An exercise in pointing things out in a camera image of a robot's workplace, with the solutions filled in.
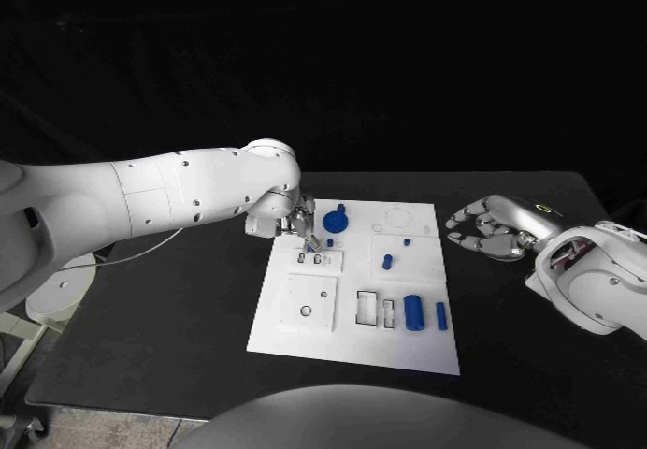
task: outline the blue object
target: blue object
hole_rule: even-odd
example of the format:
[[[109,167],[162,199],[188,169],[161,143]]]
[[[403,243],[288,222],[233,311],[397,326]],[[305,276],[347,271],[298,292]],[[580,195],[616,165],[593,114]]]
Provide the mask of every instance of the blue object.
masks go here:
[[[407,295],[405,297],[405,317],[406,317],[406,329],[422,330],[425,329],[425,318],[422,316],[422,301],[417,295]]]
[[[328,212],[322,218],[322,227],[332,234],[340,233],[347,228],[345,207],[343,204],[337,206],[337,210]]]
[[[438,315],[438,328],[441,330],[448,330],[448,318],[445,316],[445,303],[435,303],[435,314]]]
[[[383,269],[390,269],[390,262],[393,261],[393,256],[390,254],[387,254],[384,256],[384,262],[381,263],[381,268]]]

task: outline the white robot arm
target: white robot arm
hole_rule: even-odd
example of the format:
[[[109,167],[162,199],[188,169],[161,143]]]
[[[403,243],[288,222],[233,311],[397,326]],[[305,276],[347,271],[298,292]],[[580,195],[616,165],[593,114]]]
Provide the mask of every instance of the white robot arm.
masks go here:
[[[491,195],[449,218],[452,229],[471,217],[482,237],[448,239],[488,257],[513,261],[537,253],[526,285],[583,329],[605,335],[626,326],[647,340],[647,236],[599,222],[569,229],[546,205]]]
[[[314,201],[299,192],[294,150],[272,139],[243,148],[171,152],[122,162],[20,166],[0,161],[0,311],[79,255],[118,240],[243,212],[259,237],[312,236]],[[31,227],[26,210],[33,211]]]

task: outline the cable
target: cable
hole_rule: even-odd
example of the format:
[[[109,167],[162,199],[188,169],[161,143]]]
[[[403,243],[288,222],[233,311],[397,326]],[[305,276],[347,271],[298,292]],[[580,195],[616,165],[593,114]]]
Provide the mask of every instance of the cable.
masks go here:
[[[125,259],[121,260],[115,260],[113,262],[102,262],[99,264],[87,264],[87,265],[76,265],[73,267],[66,267],[59,269],[59,271],[66,271],[67,269],[76,269],[76,268],[85,268],[85,267],[102,267],[103,265],[113,265],[113,264],[119,264],[121,262],[128,262],[132,259],[136,259],[138,257],[141,257],[144,254],[147,254],[149,251],[155,250],[177,234],[178,231],[181,230],[178,229],[173,236],[170,238],[167,238],[158,245],[155,245],[149,250],[145,250],[142,253],[132,255],[131,257],[126,257]]]

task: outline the floor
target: floor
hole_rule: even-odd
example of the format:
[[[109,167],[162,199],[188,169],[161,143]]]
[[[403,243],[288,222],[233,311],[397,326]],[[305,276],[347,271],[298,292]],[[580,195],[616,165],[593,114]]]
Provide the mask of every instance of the floor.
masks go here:
[[[33,407],[24,403],[24,394],[36,372],[47,358],[59,334],[47,330],[30,359],[1,399],[2,414],[36,416],[49,435],[40,442],[23,440],[21,449],[165,449],[201,426],[200,421],[160,418],[128,413],[95,412],[64,407]],[[5,359],[20,340],[2,335]]]

